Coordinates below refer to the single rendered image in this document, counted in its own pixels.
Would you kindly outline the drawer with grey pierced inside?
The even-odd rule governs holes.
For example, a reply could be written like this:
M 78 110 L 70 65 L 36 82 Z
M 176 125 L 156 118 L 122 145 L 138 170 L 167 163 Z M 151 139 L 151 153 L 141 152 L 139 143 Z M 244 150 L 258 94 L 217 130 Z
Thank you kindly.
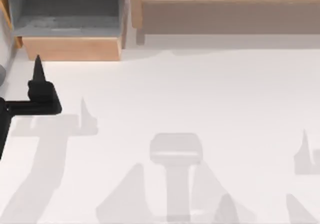
M 13 44 L 23 37 L 119 38 L 125 0 L 0 0 Z

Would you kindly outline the pale wooden drawer front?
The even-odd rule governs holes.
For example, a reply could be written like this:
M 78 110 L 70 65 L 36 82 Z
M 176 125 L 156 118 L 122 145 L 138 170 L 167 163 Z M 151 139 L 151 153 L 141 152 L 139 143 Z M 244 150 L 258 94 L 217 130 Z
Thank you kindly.
M 119 61 L 120 37 L 23 37 L 30 60 L 44 61 Z

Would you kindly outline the wooden open shelf cupboard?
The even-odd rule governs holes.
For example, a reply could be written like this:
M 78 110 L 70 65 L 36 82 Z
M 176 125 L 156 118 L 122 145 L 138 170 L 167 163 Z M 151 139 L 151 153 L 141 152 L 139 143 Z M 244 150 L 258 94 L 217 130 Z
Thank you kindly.
M 320 34 L 320 0 L 129 1 L 139 43 L 147 34 Z

